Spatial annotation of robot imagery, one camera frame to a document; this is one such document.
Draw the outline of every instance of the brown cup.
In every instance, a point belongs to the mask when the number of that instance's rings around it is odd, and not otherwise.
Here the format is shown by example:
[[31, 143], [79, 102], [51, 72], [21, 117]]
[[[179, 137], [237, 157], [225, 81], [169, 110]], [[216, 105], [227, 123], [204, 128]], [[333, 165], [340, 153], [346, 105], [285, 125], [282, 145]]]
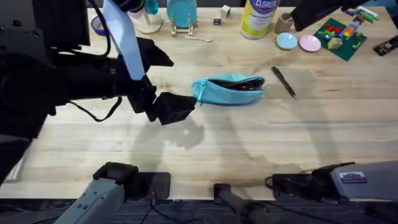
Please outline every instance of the brown cup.
[[275, 24], [274, 32], [280, 34], [283, 32], [290, 32], [290, 28], [293, 25], [292, 16], [289, 13], [283, 13]]

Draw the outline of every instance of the small plate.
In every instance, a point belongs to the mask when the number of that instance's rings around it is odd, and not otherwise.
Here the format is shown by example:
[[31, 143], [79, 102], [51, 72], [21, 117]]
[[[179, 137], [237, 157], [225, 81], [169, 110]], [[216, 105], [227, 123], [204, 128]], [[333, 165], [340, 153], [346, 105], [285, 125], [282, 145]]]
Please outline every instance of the small plate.
[[300, 46], [308, 52], [317, 52], [321, 49], [321, 41], [312, 35], [305, 35], [300, 39]]
[[189, 15], [191, 22], [197, 20], [197, 9], [191, 0], [170, 0], [167, 3], [167, 16], [169, 19], [174, 16], [174, 24], [179, 28], [189, 27]]
[[96, 16], [91, 21], [91, 28], [98, 34], [98, 35], [106, 35], [105, 29], [102, 26], [101, 20], [98, 16]]
[[276, 44], [284, 50], [293, 50], [297, 47], [297, 38], [291, 33], [281, 33], [276, 37]]

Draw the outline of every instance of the blue pouch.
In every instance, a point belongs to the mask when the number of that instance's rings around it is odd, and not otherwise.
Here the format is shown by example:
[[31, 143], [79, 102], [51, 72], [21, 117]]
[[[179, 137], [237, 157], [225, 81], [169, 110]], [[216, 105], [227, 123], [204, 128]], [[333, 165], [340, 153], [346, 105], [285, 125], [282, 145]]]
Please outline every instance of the blue pouch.
[[246, 105], [261, 97], [264, 82], [262, 77], [229, 73], [194, 81], [192, 95], [202, 103]]

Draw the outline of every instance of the black pen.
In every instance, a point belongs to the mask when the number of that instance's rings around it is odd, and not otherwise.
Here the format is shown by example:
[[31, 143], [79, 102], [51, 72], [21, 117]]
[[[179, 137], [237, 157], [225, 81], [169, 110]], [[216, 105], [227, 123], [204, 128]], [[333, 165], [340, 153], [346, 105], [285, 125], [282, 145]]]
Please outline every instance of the black pen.
[[296, 93], [294, 92], [294, 90], [292, 89], [292, 87], [290, 87], [290, 85], [287, 83], [285, 77], [281, 74], [281, 72], [279, 71], [278, 68], [276, 68], [275, 66], [273, 66], [272, 71], [274, 72], [274, 74], [276, 75], [276, 77], [278, 77], [279, 81], [283, 84], [283, 86], [285, 87], [285, 89], [289, 92], [289, 94], [296, 99]]

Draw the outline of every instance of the remote control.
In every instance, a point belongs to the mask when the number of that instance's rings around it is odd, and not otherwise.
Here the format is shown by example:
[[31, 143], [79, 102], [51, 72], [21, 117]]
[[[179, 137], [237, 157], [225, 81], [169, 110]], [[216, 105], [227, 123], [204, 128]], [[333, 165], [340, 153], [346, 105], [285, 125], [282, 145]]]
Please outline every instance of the remote control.
[[393, 39], [378, 45], [373, 50], [380, 56], [385, 56], [386, 54], [392, 52], [394, 49], [398, 47], [398, 35]]

